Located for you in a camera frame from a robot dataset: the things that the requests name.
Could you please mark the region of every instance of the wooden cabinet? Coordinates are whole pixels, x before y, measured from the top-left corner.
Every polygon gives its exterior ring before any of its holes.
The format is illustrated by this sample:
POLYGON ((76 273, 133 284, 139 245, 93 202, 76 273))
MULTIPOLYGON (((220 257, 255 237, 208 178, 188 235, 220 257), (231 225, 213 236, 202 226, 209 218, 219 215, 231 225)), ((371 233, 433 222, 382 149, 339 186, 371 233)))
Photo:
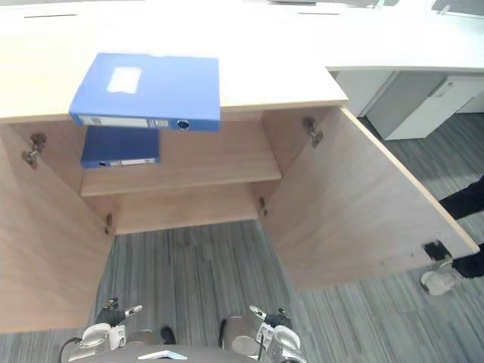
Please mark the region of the wooden cabinet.
POLYGON ((89 171, 83 127, 1 125, 0 331, 83 325, 115 234, 259 218, 302 289, 429 264, 437 239, 478 250, 346 108, 224 118, 218 133, 163 133, 160 165, 89 171), (37 169, 20 157, 34 132, 37 169))

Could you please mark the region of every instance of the open cabinet door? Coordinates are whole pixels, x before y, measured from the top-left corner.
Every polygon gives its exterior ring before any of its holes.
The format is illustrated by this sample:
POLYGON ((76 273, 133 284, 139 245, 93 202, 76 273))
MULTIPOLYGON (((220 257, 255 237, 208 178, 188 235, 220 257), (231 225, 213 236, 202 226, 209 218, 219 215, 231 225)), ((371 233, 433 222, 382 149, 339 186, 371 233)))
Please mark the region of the open cabinet door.
POLYGON ((423 185, 346 109, 270 111, 263 123, 271 140, 279 129, 315 131, 298 153, 275 147, 291 160, 265 200, 260 219, 298 288, 324 287, 381 277, 428 265, 424 244, 440 240, 453 257, 478 246, 423 185))
POLYGON ((104 223, 0 126, 0 333, 83 327, 110 251, 104 223))

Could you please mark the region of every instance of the floor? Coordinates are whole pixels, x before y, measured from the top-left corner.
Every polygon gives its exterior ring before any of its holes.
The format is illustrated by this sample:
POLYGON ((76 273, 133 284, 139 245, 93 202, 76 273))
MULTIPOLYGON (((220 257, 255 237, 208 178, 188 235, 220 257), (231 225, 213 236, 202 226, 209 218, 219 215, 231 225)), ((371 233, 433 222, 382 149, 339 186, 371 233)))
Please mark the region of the floor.
MULTIPOLYGON (((387 147, 437 197, 484 173, 484 115, 456 115, 423 141, 387 147)), ((484 213, 460 221, 484 242, 484 213)), ((144 304, 127 328, 169 324, 178 341, 216 345, 219 322, 249 304, 290 314, 310 362, 484 361, 484 279, 442 297, 419 287, 423 269, 326 290, 295 291, 255 222, 130 234, 116 239, 97 309, 111 296, 144 304)), ((0 336, 0 362, 50 362, 80 330, 0 336)))

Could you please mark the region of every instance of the leg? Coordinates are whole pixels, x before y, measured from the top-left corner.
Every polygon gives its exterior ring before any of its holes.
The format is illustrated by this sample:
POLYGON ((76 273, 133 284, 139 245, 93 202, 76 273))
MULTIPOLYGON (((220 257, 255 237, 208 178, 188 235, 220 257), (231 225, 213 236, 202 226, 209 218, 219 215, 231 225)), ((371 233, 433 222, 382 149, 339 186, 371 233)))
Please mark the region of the leg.
POLYGON ((484 175, 467 188, 460 189, 440 200, 440 204, 455 219, 463 218, 484 209, 484 175))
MULTIPOLYGON (((440 204, 455 219, 463 218, 484 209, 484 175, 480 180, 440 200, 440 204)), ((475 255, 455 259, 452 262, 454 271, 429 271, 423 274, 420 282, 431 295, 442 295, 462 278, 484 276, 484 244, 475 255)))

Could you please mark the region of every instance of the light wood surface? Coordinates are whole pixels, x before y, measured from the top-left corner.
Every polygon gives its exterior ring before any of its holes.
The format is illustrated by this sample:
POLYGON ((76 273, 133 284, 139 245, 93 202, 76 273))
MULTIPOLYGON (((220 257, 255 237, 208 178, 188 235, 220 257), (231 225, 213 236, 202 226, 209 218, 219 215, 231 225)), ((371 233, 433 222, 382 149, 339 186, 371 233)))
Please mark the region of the light wood surface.
POLYGON ((111 237, 102 221, 0 128, 0 332, 81 327, 94 302, 111 237))
MULTIPOLYGON (((96 24, 66 24, 57 32, 0 36, 0 123, 59 120, 98 52, 177 55, 176 50, 158 47, 141 50, 122 43, 116 47, 95 31, 96 24)), ((347 97, 324 66, 304 54, 285 58, 230 51, 189 56, 219 58, 222 110, 266 110, 344 104, 347 97)))
POLYGON ((78 126, 72 120, 64 120, 16 123, 11 128, 29 146, 31 134, 42 132, 47 136, 47 144, 40 156, 42 161, 76 194, 80 192, 84 172, 80 160, 84 148, 85 126, 78 126))
POLYGON ((113 214, 117 234, 257 219, 249 185, 197 188, 85 197, 104 218, 113 214))
POLYGON ((479 250, 348 110, 335 107, 318 130, 323 141, 305 146, 260 217, 299 288, 430 264, 420 246, 436 238, 454 257, 479 250))
POLYGON ((86 170, 84 197, 281 178, 260 122, 219 132, 161 132, 160 164, 86 170))

